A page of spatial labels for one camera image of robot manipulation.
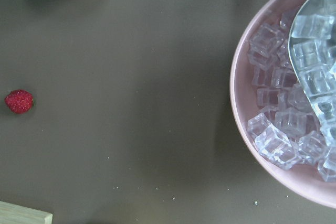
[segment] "strawberry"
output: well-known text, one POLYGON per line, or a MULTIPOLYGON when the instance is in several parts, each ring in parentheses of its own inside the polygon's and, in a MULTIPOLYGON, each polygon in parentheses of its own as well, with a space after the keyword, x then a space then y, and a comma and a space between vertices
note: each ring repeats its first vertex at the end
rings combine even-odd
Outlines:
POLYGON ((25 113, 34 105, 32 94, 23 89, 12 91, 6 96, 5 103, 16 114, 25 113))

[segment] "wooden block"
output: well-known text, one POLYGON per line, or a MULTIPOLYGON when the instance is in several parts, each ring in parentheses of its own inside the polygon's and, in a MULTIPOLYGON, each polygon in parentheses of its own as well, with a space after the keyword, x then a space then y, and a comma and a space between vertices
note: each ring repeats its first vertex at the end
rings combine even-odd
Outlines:
POLYGON ((51 224, 53 215, 0 201, 0 224, 51 224))

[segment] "table surface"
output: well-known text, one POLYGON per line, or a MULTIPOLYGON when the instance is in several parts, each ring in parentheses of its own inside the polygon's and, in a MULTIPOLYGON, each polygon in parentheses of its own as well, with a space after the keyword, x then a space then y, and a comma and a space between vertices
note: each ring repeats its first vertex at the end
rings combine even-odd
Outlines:
POLYGON ((0 0, 0 200, 54 224, 333 223, 236 128, 229 71, 268 0, 0 0))

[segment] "pink bowl rim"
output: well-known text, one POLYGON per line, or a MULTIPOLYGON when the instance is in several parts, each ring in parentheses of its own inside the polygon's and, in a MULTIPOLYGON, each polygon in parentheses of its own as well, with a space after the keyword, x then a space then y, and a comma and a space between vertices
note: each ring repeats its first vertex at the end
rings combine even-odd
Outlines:
POLYGON ((241 123, 241 119, 239 117, 238 114, 238 109, 237 109, 237 103, 236 103, 236 99, 235 99, 235 79, 236 79, 236 68, 237 68, 237 63, 238 63, 238 55, 241 51, 241 48, 243 47, 244 42, 246 41, 247 36, 250 33, 251 28, 253 27, 254 23, 258 20, 258 17, 263 14, 276 0, 269 0, 259 11, 258 13, 253 17, 253 19, 250 21, 250 23, 248 24, 248 26, 246 27, 234 54, 233 57, 233 61, 232 61, 232 66, 231 66, 231 70, 230 70, 230 101, 231 101, 231 107, 232 107, 232 111, 233 111, 233 115, 234 115, 234 119, 236 121, 238 130, 241 134, 241 136, 243 137, 243 140, 245 142, 245 144, 247 145, 248 149, 250 150, 250 152, 253 154, 253 156, 255 157, 255 159, 259 162, 259 164, 273 177, 275 178, 277 181, 279 181, 281 184, 283 184, 284 186, 286 186, 287 188, 289 188, 290 190, 294 191, 296 194, 311 200, 313 202, 319 203, 321 205, 330 207, 330 208, 336 208, 335 204, 331 204, 330 202, 326 201, 326 200, 322 200, 318 197, 313 197, 309 194, 306 194, 305 192, 302 192, 300 190, 298 190, 297 187, 294 186, 294 184, 287 182, 285 179, 282 179, 281 177, 279 177, 277 175, 276 172, 274 172, 269 166, 266 165, 265 160, 263 157, 261 157, 258 153, 256 153, 255 148, 253 147, 253 145, 249 142, 247 143, 247 139, 248 136, 244 131, 243 125, 241 123))

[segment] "pink bowl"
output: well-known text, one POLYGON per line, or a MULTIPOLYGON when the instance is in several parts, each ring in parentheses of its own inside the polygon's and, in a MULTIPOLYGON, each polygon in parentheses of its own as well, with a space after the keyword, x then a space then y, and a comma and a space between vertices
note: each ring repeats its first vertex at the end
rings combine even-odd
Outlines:
POLYGON ((257 115, 256 89, 251 85, 253 66, 247 51, 251 35, 263 22, 276 22, 281 13, 302 5, 305 0, 270 0, 252 19, 236 49, 230 74, 230 99, 239 131, 254 157, 262 167, 283 185, 297 194, 319 204, 336 208, 336 183, 322 180, 315 167, 297 165, 285 171, 261 157, 247 133, 247 121, 257 115))

